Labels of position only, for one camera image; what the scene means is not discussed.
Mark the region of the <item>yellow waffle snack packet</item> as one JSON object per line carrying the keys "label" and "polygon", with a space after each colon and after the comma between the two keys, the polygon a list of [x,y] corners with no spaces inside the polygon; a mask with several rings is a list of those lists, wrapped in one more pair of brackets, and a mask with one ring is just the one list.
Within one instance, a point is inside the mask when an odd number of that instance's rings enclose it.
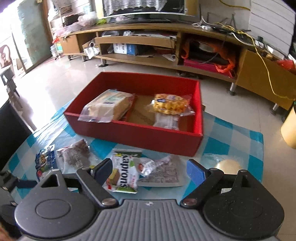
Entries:
{"label": "yellow waffle snack packet", "polygon": [[191,96],[178,96],[174,94],[156,94],[154,99],[145,109],[151,113],[161,113],[165,115],[190,116],[195,115],[190,106]]}

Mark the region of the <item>orange plastic bag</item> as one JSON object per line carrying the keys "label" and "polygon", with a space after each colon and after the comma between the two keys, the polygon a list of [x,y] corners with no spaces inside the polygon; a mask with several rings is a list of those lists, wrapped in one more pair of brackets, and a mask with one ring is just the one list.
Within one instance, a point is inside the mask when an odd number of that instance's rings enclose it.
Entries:
{"label": "orange plastic bag", "polygon": [[180,53],[183,65],[229,78],[236,77],[236,55],[224,42],[187,40]]}

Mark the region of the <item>silver white snack packet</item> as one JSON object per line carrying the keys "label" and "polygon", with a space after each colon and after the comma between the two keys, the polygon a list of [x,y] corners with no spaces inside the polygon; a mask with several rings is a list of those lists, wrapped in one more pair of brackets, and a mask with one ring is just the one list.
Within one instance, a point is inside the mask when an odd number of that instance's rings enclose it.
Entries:
{"label": "silver white snack packet", "polygon": [[179,130],[179,116],[163,113],[155,113],[154,127],[166,128],[169,130]]}

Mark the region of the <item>red cardboard box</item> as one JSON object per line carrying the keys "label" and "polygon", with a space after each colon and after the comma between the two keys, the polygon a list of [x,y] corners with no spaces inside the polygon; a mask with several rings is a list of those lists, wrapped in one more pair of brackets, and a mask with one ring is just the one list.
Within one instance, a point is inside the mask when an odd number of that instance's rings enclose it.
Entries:
{"label": "red cardboard box", "polygon": [[[79,121],[82,108],[108,89],[135,95],[127,118],[109,123]],[[189,96],[195,114],[181,117],[179,130],[154,127],[154,114],[145,106],[158,93]],[[194,156],[204,136],[200,83],[176,76],[101,72],[70,103],[64,116],[79,135],[181,156]]]}

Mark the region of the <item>white green Kaprons packet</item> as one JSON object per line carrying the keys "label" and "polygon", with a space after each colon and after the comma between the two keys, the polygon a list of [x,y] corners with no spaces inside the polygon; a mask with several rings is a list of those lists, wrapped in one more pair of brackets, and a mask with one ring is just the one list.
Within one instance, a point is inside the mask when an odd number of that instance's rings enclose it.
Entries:
{"label": "white green Kaprons packet", "polygon": [[112,172],[103,184],[103,188],[109,192],[137,194],[139,173],[134,159],[141,156],[141,150],[113,149]]}

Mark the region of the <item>flat screen television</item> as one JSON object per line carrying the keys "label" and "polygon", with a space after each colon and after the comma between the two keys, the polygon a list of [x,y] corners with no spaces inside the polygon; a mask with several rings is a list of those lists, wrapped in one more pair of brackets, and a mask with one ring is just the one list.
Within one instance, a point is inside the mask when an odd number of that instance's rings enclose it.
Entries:
{"label": "flat screen television", "polygon": [[107,23],[193,23],[199,16],[199,1],[168,1],[157,11],[155,8],[127,8],[108,14],[102,1],[102,16]]}

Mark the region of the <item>clear bag of bread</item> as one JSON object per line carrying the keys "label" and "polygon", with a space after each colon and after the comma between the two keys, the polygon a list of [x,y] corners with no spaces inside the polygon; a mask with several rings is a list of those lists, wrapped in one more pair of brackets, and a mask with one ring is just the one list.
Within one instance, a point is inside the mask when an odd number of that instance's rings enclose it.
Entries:
{"label": "clear bag of bread", "polygon": [[132,107],[134,98],[134,94],[108,89],[84,106],[78,120],[95,123],[120,120]]}

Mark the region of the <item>blue coconut snack packet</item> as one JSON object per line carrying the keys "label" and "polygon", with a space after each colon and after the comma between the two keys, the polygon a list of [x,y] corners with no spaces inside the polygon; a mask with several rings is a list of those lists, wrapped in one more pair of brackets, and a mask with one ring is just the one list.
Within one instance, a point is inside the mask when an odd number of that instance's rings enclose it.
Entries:
{"label": "blue coconut snack packet", "polygon": [[53,169],[57,169],[55,157],[55,145],[50,145],[45,149],[41,149],[35,157],[36,177],[41,181]]}

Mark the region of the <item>blue white checkered tablecloth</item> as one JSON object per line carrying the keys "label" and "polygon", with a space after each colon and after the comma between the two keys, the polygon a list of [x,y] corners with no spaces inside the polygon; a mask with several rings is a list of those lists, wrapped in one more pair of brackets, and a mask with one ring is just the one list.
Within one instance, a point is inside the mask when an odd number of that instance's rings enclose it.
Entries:
{"label": "blue white checkered tablecloth", "polygon": [[[214,168],[220,157],[238,160],[241,169],[257,180],[263,174],[263,135],[203,113],[204,136],[194,156],[205,170]],[[83,137],[74,132],[59,109],[51,121],[31,134],[12,155],[5,168],[22,180],[53,177],[57,170],[65,177],[83,168],[93,170],[109,158],[102,170],[102,189],[112,198],[180,202],[207,179],[206,172],[187,175],[190,158],[169,153]]]}

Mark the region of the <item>round bun in wrapper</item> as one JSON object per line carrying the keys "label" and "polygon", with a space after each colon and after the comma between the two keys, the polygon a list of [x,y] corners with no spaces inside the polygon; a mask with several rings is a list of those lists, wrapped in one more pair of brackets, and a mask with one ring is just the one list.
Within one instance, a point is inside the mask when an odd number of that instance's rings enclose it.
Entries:
{"label": "round bun in wrapper", "polygon": [[227,155],[204,154],[202,162],[206,168],[216,168],[225,174],[237,174],[243,169],[235,158]]}

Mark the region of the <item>white lace cover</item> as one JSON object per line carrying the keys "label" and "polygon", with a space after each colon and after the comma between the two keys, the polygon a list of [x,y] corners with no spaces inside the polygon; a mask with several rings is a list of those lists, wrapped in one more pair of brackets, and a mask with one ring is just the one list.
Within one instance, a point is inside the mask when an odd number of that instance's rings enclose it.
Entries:
{"label": "white lace cover", "polygon": [[167,3],[167,0],[147,0],[147,1],[141,1],[141,0],[106,0],[103,1],[103,5],[105,7],[105,11],[108,14],[113,13],[114,11],[118,11],[120,9],[127,9],[127,8],[155,8],[157,11],[160,11],[165,4]]}

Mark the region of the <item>brown dried meat packet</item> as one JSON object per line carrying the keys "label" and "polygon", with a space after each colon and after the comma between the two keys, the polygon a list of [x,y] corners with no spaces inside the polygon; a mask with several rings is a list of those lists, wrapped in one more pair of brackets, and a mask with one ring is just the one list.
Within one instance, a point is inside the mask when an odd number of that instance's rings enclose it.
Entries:
{"label": "brown dried meat packet", "polygon": [[56,159],[59,169],[63,172],[72,172],[80,168],[90,167],[90,149],[87,142],[81,139],[69,147],[56,150]]}

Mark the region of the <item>blue white carton box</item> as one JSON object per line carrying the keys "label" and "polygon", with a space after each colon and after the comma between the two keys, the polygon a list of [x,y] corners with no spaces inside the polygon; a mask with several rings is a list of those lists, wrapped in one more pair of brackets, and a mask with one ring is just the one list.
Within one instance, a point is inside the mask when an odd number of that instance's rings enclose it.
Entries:
{"label": "blue white carton box", "polygon": [[113,51],[116,54],[125,54],[125,55],[138,55],[137,45],[135,44],[123,44],[123,43],[113,43]]}

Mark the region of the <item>beige trash can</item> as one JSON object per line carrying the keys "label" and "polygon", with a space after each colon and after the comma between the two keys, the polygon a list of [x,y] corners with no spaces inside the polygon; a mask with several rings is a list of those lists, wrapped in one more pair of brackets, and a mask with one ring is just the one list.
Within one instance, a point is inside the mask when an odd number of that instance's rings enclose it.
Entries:
{"label": "beige trash can", "polygon": [[295,101],[293,102],[290,111],[281,126],[281,135],[286,144],[296,149],[296,115],[295,115]]}

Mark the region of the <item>red Trolli gummy packet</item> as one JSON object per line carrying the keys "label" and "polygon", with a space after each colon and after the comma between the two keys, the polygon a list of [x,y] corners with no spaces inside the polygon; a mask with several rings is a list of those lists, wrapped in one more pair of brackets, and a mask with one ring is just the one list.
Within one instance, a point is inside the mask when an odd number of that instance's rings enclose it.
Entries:
{"label": "red Trolli gummy packet", "polygon": [[159,160],[135,158],[138,174],[137,185],[141,187],[180,187],[185,185],[185,166],[176,155]]}

